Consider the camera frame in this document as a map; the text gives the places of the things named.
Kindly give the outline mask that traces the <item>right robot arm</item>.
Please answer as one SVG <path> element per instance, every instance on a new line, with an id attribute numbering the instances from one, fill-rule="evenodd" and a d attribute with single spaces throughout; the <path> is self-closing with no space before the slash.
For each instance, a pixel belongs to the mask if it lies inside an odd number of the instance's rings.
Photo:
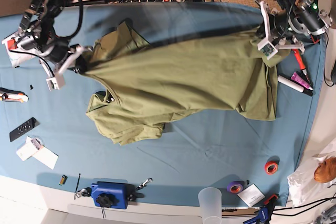
<path id="1" fill-rule="evenodd" d="M 87 71 L 83 54 L 91 47 L 70 45 L 80 32 L 83 23 L 83 1 L 77 0 L 79 17 L 76 30 L 68 36 L 58 36 L 54 29 L 55 18 L 66 7 L 68 0 L 32 0 L 25 10 L 18 29 L 4 40 L 13 67 L 36 57 L 52 77 L 61 68 L 82 74 Z"/>

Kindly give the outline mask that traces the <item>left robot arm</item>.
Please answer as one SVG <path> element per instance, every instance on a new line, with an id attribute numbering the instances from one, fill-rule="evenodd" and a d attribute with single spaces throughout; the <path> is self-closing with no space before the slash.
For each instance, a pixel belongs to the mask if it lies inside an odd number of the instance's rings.
<path id="1" fill-rule="evenodd" d="M 335 21 L 335 0 L 276 0 L 281 10 L 270 9 L 265 0 L 254 0 L 263 16 L 258 50 L 271 59 L 280 50 L 305 51 L 297 36 L 318 39 Z"/>

